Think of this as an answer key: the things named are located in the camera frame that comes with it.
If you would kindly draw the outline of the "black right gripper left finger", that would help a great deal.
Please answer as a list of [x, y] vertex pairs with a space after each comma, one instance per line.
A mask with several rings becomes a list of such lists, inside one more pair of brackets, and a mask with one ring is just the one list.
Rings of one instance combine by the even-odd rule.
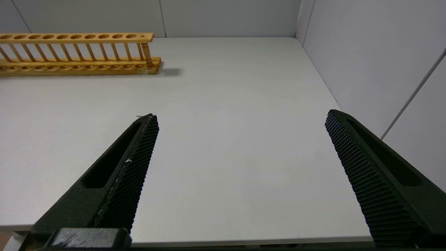
[[22, 250], [127, 250], [159, 132], [134, 121], [31, 227]]

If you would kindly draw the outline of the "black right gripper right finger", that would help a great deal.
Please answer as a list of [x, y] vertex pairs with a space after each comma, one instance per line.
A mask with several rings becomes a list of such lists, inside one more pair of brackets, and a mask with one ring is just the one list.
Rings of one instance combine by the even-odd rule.
[[444, 248], [446, 194], [354, 117], [325, 128], [377, 248]]

